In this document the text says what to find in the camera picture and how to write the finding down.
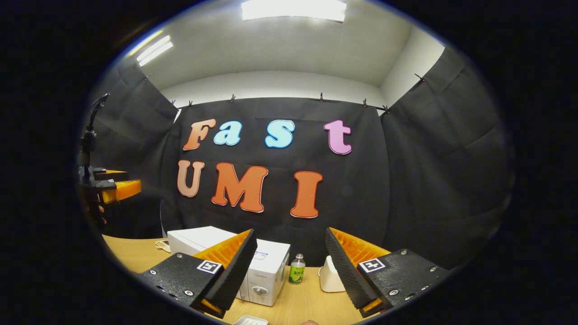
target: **wooden table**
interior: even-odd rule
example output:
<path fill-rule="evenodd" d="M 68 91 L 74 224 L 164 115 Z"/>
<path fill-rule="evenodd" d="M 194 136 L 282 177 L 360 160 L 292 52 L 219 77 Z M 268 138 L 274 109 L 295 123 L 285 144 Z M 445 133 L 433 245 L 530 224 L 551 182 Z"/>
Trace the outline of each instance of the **wooden table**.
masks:
<path fill-rule="evenodd" d="M 144 272 L 170 256 L 154 244 L 166 238 L 103 237 L 116 257 L 133 272 Z M 285 267 L 285 274 L 288 275 L 289 266 Z M 243 315 L 266 319 L 269 325 L 300 325 L 307 320 L 314 320 L 319 325 L 349 325 L 362 321 L 360 312 L 353 307 L 347 293 L 322 291 L 318 270 L 319 267 L 306 267 L 303 282 L 299 285 L 285 281 L 273 307 L 235 299 L 223 321 L 233 324 Z"/>

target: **white wall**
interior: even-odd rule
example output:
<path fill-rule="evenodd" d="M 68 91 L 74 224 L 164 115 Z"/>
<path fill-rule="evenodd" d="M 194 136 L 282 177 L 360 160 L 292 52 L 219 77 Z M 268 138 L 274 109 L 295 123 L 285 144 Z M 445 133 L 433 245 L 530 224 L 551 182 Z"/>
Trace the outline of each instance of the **white wall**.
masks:
<path fill-rule="evenodd" d="M 259 97 L 301 97 L 354 102 L 381 107 L 386 105 L 381 90 L 369 84 L 317 73 L 288 71 L 241 72 L 207 77 L 161 90 L 175 107 L 205 102 Z"/>
<path fill-rule="evenodd" d="M 444 46 L 437 39 L 413 26 L 407 44 L 381 84 L 387 105 L 393 105 L 410 90 L 419 81 L 414 73 L 424 76 L 438 61 L 443 50 Z"/>

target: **ceiling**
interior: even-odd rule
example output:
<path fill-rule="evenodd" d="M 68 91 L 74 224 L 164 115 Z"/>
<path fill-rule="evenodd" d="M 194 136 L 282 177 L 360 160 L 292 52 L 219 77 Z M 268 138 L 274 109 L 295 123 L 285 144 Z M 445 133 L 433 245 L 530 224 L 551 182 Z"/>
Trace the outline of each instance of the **ceiling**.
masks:
<path fill-rule="evenodd" d="M 409 39 L 412 25 L 365 0 L 347 3 L 345 21 L 304 17 L 242 20 L 245 0 L 216 1 L 182 13 L 162 28 L 173 47 L 142 70 L 159 90 L 210 76 L 296 71 L 381 86 Z"/>

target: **ceiling light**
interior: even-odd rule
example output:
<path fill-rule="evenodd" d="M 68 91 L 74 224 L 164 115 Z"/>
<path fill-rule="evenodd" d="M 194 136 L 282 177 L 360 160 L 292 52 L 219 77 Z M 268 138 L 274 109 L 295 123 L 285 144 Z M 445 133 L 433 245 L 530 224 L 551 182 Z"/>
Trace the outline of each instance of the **ceiling light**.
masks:
<path fill-rule="evenodd" d="M 337 0 L 249 0 L 241 3 L 243 20 L 265 17 L 311 17 L 345 19 L 346 4 Z"/>
<path fill-rule="evenodd" d="M 155 44 L 151 45 L 148 49 L 146 49 L 143 53 L 141 53 L 139 56 L 136 57 L 137 61 L 141 61 L 142 59 L 144 59 L 147 55 L 151 54 L 154 50 L 158 49 L 159 47 L 161 47 L 163 44 L 165 44 L 166 42 L 168 42 L 171 39 L 171 37 L 169 35 L 161 38 L 158 42 L 156 42 Z"/>
<path fill-rule="evenodd" d="M 148 55 L 147 57 L 142 59 L 139 62 L 139 65 L 142 67 L 143 65 L 147 64 L 150 60 L 158 57 L 159 55 L 161 55 L 161 53 L 170 49 L 171 47 L 173 47 L 173 43 L 171 43 L 171 42 L 168 42 L 168 43 L 162 45 L 161 47 L 157 48 L 154 52 L 152 52 L 150 55 Z"/>
<path fill-rule="evenodd" d="M 162 33 L 162 31 L 158 31 L 153 33 L 152 35 L 150 35 L 149 37 L 145 38 L 142 42 L 138 43 L 138 45 L 136 45 L 129 53 L 128 55 L 131 56 L 133 54 L 135 54 L 138 50 L 140 50 L 141 47 L 145 46 L 147 43 L 149 43 L 151 40 L 153 40 L 155 37 L 157 37 L 158 35 L 160 35 Z"/>

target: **microwave knob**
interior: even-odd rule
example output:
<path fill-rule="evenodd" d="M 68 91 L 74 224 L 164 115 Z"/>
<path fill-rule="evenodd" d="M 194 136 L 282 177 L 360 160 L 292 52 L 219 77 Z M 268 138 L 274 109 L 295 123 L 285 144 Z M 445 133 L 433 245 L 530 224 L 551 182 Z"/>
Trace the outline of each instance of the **microwave knob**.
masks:
<path fill-rule="evenodd" d="M 267 289 L 261 287 L 253 287 L 253 291 L 257 293 L 259 296 L 264 296 L 267 294 Z"/>

